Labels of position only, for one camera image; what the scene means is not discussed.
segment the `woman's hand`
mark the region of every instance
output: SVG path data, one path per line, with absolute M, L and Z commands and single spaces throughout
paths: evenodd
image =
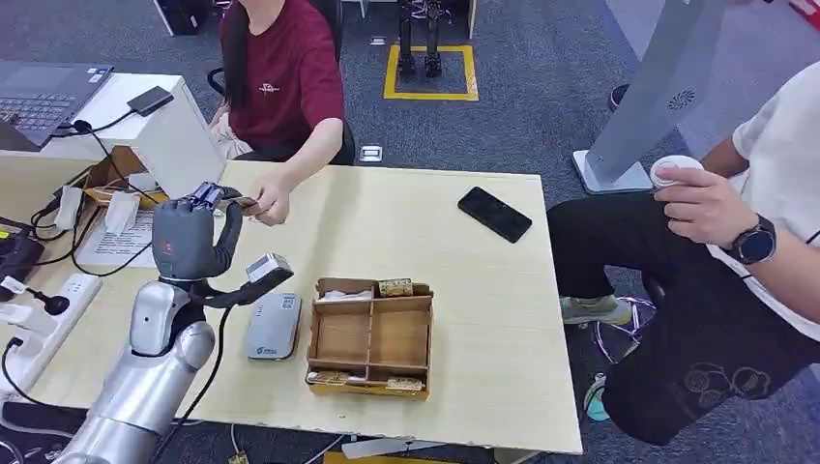
M 230 107 L 228 106 L 228 103 L 223 103 L 219 108 L 217 108 L 217 112 L 214 113 L 214 117 L 211 118 L 211 124 L 209 124 L 208 127 L 212 129 L 220 121 L 222 115 L 227 113 L 229 109 Z
M 691 167 L 658 170 L 658 177 L 681 184 L 655 193 L 667 202 L 669 230 L 698 244 L 731 248 L 739 235 L 757 224 L 757 214 L 729 183 L 713 172 Z
M 251 197 L 256 205 L 245 208 L 245 216 L 254 216 L 266 225 L 284 224 L 290 213 L 291 188 L 276 174 L 263 174 L 256 179 Z

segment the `sneaker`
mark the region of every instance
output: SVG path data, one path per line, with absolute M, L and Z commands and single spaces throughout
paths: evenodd
M 606 383 L 606 376 L 598 373 L 595 374 L 595 382 L 587 390 L 584 395 L 584 412 L 593 421 L 606 421 L 609 415 L 603 409 L 603 386 Z
M 632 308 L 611 295 L 599 300 L 564 297 L 561 298 L 561 318 L 566 325 L 601 321 L 620 326 L 632 319 Z

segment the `electrical outlet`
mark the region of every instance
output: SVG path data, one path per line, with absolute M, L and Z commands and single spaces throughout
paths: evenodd
M 28 392 L 34 386 L 37 379 L 45 370 L 48 362 L 63 344 L 63 340 L 69 335 L 79 317 L 85 312 L 85 308 L 100 291 L 103 280 L 95 275 L 73 274 L 69 276 L 58 296 L 69 299 L 69 308 L 60 315 L 52 316 L 57 323 L 57 328 L 48 336 L 41 337 L 43 350 L 34 357 L 20 356 L 15 349 L 9 353 L 6 368 L 9 376 L 15 381 L 18 387 L 24 392 Z M 36 310 L 44 311 L 41 306 Z M 16 336 L 23 339 L 23 345 L 28 343 L 30 337 L 35 336 L 27 331 L 17 331 Z M 12 392 L 12 386 L 5 378 L 0 377 L 0 391 Z

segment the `smartwatch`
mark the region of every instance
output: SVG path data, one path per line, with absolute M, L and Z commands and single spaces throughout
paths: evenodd
M 724 251 L 741 264 L 755 264 L 771 258 L 776 246 L 775 225 L 757 215 L 757 225 L 739 235 L 732 247 Z

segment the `gray robotic hand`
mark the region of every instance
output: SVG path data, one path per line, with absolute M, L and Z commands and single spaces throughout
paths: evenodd
M 240 196 L 234 188 L 205 183 L 193 194 L 154 210 L 152 249 L 161 277 L 201 280 L 230 268 L 242 231 L 242 211 L 235 202 L 227 202 L 225 225 L 214 245 L 214 210 L 220 202 Z

